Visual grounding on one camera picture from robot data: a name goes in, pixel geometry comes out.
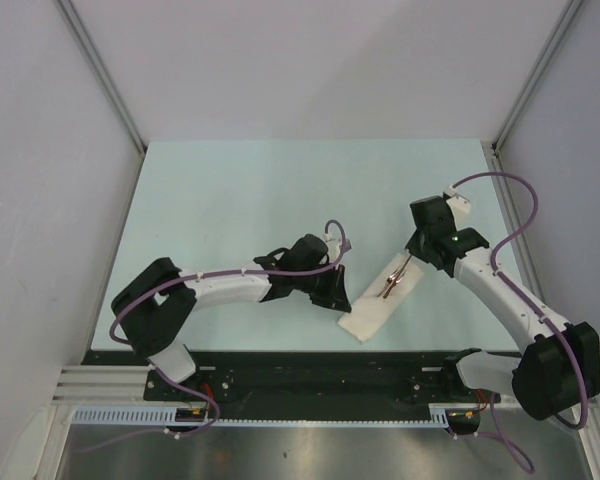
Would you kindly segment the white cloth napkin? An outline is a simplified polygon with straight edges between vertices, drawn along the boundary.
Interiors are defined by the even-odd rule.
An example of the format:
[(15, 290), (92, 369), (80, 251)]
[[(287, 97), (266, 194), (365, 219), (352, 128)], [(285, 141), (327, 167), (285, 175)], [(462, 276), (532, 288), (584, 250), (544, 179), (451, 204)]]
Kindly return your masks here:
[(423, 277), (409, 254), (397, 253), (357, 298), (337, 325), (360, 343), (369, 341), (412, 293)]

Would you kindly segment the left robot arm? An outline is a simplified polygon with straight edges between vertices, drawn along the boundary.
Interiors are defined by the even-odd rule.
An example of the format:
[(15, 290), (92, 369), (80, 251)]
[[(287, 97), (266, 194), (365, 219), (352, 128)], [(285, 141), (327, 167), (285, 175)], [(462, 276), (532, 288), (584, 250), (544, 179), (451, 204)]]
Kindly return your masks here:
[(166, 376), (166, 387), (177, 398), (194, 397), (201, 376), (178, 334), (191, 314), (243, 302), (264, 303), (294, 292), (315, 306), (349, 313), (342, 256), (348, 239), (306, 234), (290, 248), (258, 256), (243, 269), (187, 275), (169, 257), (153, 261), (111, 302), (114, 329), (122, 342)]

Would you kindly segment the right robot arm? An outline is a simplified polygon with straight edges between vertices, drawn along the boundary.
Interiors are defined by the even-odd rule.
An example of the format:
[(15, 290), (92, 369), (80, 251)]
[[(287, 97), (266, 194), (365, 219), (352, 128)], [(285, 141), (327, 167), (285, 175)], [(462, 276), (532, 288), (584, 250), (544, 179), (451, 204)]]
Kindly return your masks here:
[(600, 339), (586, 322), (573, 324), (542, 304), (492, 262), (488, 241), (460, 229), (448, 196), (410, 205), (415, 231), (406, 244), (415, 259), (445, 272), (471, 291), (504, 326), (517, 358), (464, 350), (441, 376), (443, 393), (464, 401), (476, 389), (511, 396), (536, 420), (545, 420), (600, 393)]

